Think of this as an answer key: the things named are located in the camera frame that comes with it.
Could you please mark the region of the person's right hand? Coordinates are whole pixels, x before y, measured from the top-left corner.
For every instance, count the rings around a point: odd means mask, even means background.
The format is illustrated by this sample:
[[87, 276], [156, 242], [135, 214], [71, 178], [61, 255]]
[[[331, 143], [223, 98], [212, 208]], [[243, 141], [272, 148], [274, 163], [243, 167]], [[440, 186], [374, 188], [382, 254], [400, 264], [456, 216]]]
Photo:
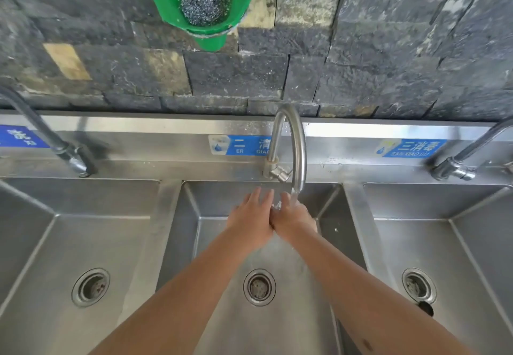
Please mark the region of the person's right hand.
[[293, 215], [290, 219], [272, 219], [271, 208], [270, 224], [275, 232], [290, 244], [300, 231], [318, 233], [316, 221], [310, 215], [306, 206], [297, 200]]

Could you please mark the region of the person's left hand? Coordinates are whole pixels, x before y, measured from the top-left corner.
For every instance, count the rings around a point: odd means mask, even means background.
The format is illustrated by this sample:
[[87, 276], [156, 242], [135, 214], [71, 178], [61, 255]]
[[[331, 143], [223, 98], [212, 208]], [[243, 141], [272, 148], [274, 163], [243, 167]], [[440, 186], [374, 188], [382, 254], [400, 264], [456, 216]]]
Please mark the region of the person's left hand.
[[262, 248], [274, 234], [269, 216], [245, 216], [244, 199], [228, 216], [227, 227], [236, 230], [240, 240], [249, 252]]

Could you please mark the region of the person's right forearm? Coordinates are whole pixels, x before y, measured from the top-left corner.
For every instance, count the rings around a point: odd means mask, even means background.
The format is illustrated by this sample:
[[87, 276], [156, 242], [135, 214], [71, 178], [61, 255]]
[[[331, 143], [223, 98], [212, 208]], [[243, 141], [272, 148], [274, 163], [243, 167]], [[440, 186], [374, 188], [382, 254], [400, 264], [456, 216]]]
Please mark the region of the person's right forearm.
[[283, 231], [362, 355], [475, 355], [421, 308], [309, 227]]

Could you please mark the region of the round steel sink drain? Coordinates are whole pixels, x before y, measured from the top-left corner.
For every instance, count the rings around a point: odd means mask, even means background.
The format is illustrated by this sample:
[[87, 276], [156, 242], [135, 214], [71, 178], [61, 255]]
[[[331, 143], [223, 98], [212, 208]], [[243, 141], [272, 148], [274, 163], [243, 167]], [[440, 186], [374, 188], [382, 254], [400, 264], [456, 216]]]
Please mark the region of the round steel sink drain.
[[106, 294], [109, 285], [108, 271], [103, 268], [90, 269], [76, 280], [71, 291], [71, 300], [79, 308], [92, 306]]
[[415, 302], [433, 304], [437, 299], [437, 289], [428, 274], [418, 268], [407, 268], [402, 273], [403, 287]]
[[247, 301], [256, 307], [269, 305], [276, 294], [277, 285], [273, 275], [266, 269], [254, 269], [243, 282]]

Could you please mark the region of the stainless steel triple sink unit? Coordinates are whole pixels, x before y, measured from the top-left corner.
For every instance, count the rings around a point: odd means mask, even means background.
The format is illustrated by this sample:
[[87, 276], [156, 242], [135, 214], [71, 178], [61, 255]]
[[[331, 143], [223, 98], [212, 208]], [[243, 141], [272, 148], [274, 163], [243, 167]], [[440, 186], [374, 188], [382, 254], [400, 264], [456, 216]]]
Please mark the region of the stainless steel triple sink unit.
[[[48, 148], [0, 148], [0, 355], [85, 355], [222, 232], [265, 157], [213, 155], [209, 135], [271, 136], [273, 118], [44, 114], [96, 166], [80, 178]], [[434, 319], [483, 355], [513, 355], [513, 128], [464, 161], [434, 166], [493, 123], [305, 118], [298, 196], [322, 236], [408, 301], [402, 273], [433, 280]], [[446, 139], [425, 159], [375, 154], [383, 139]], [[86, 271], [106, 294], [71, 300]]]

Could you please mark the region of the blue sun label sticker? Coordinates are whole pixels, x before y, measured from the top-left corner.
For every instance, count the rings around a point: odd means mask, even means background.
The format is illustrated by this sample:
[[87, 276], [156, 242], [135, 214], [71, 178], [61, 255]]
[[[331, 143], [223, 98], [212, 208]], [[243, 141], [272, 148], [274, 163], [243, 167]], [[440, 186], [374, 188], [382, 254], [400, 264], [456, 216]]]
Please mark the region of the blue sun label sticker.
[[386, 158], [425, 159], [436, 154], [446, 143], [446, 139], [383, 139], [375, 148], [375, 154]]

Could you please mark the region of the slanted steel faucet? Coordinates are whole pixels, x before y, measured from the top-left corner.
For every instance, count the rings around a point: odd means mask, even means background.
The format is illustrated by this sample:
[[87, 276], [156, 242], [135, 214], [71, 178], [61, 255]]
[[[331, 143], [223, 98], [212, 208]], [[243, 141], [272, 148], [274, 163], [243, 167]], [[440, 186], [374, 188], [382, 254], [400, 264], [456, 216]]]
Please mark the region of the slanted steel faucet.
[[486, 148], [497, 137], [499, 137], [506, 130], [513, 128], [513, 116], [498, 122], [492, 126], [487, 132], [469, 144], [466, 148], [461, 150], [458, 154], [447, 157], [440, 164], [433, 167], [430, 171], [431, 177], [437, 181], [445, 181], [449, 177], [456, 177], [464, 181], [471, 181], [476, 177], [475, 171], [467, 168], [464, 161], [472, 155], [478, 153], [483, 148]]

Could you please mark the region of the plain blue label sticker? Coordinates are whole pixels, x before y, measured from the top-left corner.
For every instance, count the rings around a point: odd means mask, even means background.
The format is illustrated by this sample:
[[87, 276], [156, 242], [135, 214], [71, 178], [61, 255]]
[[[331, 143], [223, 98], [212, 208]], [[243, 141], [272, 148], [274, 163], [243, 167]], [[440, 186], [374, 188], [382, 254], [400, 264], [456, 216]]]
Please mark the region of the plain blue label sticker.
[[0, 125], [0, 148], [50, 148], [25, 126]]

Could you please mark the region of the person's left forearm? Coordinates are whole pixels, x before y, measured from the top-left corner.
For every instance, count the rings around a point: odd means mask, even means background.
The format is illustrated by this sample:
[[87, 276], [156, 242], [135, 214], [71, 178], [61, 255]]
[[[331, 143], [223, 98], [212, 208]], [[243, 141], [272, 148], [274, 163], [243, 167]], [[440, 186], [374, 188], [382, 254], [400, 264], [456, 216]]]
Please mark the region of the person's left forearm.
[[227, 228], [89, 355], [191, 355], [238, 268], [272, 235], [268, 223]]

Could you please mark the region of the blue droplet label sticker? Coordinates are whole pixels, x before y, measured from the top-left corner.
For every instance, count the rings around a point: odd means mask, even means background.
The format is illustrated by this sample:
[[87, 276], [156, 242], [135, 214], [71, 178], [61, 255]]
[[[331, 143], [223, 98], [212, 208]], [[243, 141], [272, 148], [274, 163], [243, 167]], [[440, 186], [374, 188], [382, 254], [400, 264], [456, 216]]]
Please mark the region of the blue droplet label sticker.
[[265, 157], [270, 149], [271, 137], [261, 135], [209, 135], [213, 155]]

